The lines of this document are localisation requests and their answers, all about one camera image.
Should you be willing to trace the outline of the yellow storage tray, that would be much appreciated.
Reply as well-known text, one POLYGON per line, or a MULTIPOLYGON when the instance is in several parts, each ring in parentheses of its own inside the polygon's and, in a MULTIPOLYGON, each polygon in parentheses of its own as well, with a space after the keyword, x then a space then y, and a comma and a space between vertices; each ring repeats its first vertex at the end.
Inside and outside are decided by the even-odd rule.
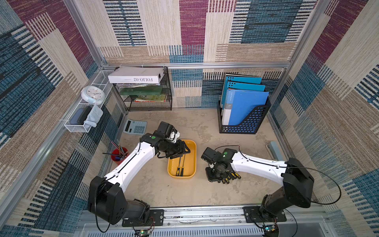
MULTIPOLYGON (((189 139, 184 139, 184 142, 190 150, 190 153, 186 154, 184 176, 183 177, 176 176, 179 158, 175 158, 175 159, 169 160, 168 166, 167 166, 167 172, 172 178, 189 179, 189 178, 192 178, 194 174, 196 173, 197 146, 194 141, 189 140, 189 139)), ((180 158, 182 158, 181 159, 181 167, 182 167, 184 155, 181 156, 180 158)))

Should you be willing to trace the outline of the file tool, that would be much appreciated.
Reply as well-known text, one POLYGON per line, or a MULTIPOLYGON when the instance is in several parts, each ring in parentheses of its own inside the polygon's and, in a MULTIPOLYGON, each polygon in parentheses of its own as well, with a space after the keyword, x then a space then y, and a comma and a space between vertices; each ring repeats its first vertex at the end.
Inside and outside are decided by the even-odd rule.
POLYGON ((178 163, 178 167, 177 167, 177 171, 176 171, 176 176, 180 176, 181 159, 182 159, 182 158, 179 158, 179 163, 178 163))
POLYGON ((183 158, 183 164, 182 164, 181 172, 180 172, 180 176, 181 176, 181 177, 184 176, 185 160, 186 160, 186 155, 184 155, 184 158, 183 158))

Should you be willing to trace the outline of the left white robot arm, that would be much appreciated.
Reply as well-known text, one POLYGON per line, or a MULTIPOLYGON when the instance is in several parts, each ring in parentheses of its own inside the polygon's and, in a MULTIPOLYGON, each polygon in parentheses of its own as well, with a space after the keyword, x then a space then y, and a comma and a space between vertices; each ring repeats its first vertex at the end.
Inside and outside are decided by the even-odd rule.
POLYGON ((111 225, 127 218, 146 224, 150 219, 150 206, 141 200, 127 200, 124 193, 141 168, 152 158, 176 159, 190 153, 190 149, 179 139, 174 126, 161 122, 154 133, 144 134, 136 148, 113 171, 104 177, 96 176, 90 183, 88 211, 96 219, 111 225))

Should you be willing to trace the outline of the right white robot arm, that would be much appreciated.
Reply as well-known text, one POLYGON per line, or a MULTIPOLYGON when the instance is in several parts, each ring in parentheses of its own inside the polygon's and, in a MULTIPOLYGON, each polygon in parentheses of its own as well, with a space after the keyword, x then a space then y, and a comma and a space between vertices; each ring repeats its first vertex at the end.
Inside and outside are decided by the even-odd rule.
POLYGON ((280 218, 284 209, 297 206, 311 206, 314 178, 297 159, 272 161, 246 155, 241 151, 226 148, 218 152, 211 148, 201 155, 209 164, 206 176, 209 182, 228 183, 229 179, 239 178, 245 172, 269 179, 281 187, 272 194, 265 195, 259 209, 254 213, 262 221, 280 218))

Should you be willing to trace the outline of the pile of file tools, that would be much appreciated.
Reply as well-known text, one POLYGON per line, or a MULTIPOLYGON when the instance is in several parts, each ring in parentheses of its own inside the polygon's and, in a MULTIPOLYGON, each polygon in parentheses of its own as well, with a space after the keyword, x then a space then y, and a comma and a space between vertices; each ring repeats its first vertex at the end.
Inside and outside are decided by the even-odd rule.
POLYGON ((229 184, 231 180, 236 180, 236 179, 241 179, 241 176, 236 172, 227 170, 225 173, 222 173, 220 175, 217 182, 223 183, 223 184, 229 184))

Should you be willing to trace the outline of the teal calculator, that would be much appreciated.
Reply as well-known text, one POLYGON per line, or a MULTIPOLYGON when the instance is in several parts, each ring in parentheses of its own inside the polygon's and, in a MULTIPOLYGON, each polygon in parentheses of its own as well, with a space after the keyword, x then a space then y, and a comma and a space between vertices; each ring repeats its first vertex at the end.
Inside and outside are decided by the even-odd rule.
POLYGON ((123 132, 133 135, 144 135, 146 133, 147 124, 146 121, 128 119, 123 132))

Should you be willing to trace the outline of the red pen cup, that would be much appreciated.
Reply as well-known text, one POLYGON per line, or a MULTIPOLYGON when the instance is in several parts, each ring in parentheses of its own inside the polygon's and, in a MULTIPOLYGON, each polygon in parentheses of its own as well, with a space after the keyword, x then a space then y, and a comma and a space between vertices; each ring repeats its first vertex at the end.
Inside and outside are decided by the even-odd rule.
POLYGON ((120 165, 129 155, 129 151, 126 148, 117 145, 113 141, 111 141, 111 144, 114 146, 114 150, 112 151, 112 153, 103 153, 103 155, 111 156, 111 160, 115 162, 117 165, 120 165))

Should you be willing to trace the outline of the green book on shelf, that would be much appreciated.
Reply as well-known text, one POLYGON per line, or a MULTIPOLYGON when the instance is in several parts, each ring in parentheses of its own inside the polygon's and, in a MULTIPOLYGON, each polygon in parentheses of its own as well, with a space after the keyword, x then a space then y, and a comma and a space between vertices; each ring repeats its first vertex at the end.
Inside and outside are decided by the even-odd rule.
POLYGON ((127 87, 121 89, 119 94, 121 96, 160 95, 162 90, 162 86, 127 87))

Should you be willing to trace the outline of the blue front folder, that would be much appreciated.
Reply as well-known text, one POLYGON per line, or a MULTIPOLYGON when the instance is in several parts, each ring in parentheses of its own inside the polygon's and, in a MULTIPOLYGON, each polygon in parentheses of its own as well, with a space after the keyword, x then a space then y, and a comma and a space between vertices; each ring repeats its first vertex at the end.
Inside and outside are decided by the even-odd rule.
POLYGON ((269 92, 228 89, 222 111, 222 125, 239 125, 259 105, 265 105, 269 92))

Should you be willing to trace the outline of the teal middle folder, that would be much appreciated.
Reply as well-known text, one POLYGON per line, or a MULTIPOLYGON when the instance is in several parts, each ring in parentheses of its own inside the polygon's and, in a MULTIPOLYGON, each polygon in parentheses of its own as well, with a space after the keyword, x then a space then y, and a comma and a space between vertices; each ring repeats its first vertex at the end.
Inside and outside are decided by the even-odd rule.
POLYGON ((249 83, 240 83, 240 82, 234 82, 234 81, 227 81, 224 85, 224 90, 222 94, 221 99, 221 108, 224 107, 226 98, 227 98, 227 91, 228 89, 241 89, 241 90, 252 90, 252 91, 264 91, 265 85, 257 85, 257 84, 249 84, 249 83))

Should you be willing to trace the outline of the teal folder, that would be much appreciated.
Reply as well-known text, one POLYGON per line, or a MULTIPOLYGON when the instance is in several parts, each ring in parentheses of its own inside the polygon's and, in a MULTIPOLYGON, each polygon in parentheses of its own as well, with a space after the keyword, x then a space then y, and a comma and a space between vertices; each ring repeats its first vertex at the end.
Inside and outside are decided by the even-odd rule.
POLYGON ((247 75, 226 74, 224 85, 227 81, 261 85, 262 78, 247 76, 247 75))
POLYGON ((249 84, 249 83, 240 83, 240 82, 234 82, 234 81, 227 81, 224 85, 224 90, 222 94, 221 99, 221 108, 224 107, 226 98, 227 98, 227 91, 228 89, 241 89, 241 90, 252 90, 252 91, 264 91, 265 85, 257 85, 257 84, 249 84))

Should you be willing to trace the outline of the light blue cloth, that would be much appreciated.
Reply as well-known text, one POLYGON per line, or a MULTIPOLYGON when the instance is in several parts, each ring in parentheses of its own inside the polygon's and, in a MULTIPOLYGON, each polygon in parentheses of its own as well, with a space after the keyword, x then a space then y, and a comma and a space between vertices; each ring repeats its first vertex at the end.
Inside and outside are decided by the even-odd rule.
POLYGON ((97 105, 94 105, 90 113, 88 114, 86 120, 84 121, 83 126, 86 129, 89 129, 91 127, 96 127, 103 113, 104 112, 97 105))

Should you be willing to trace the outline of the white round clock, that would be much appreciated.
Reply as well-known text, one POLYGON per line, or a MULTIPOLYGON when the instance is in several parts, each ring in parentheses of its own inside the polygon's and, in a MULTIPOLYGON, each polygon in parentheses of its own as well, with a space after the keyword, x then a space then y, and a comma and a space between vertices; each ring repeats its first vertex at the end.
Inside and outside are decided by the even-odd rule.
POLYGON ((95 86, 84 87, 81 91, 82 99, 90 104, 100 105, 105 100, 105 93, 102 89, 95 86))

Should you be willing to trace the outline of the dark phone in basket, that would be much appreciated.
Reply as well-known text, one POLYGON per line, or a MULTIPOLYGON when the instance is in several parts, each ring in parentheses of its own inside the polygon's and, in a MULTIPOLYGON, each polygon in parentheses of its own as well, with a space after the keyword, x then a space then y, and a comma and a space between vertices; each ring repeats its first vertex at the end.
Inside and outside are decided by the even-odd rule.
POLYGON ((87 119, 88 114, 92 108, 90 106, 87 106, 85 108, 79 108, 77 112, 73 115, 73 117, 70 120, 69 124, 73 125, 83 125, 84 121, 87 119))

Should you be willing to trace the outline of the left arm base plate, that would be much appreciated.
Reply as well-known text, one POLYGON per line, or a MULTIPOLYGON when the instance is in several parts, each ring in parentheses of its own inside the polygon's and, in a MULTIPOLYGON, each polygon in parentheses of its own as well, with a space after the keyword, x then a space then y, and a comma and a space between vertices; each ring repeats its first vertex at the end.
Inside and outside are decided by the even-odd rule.
POLYGON ((150 209, 141 217, 126 217, 122 220, 122 227, 156 227, 164 222, 164 209, 150 209))

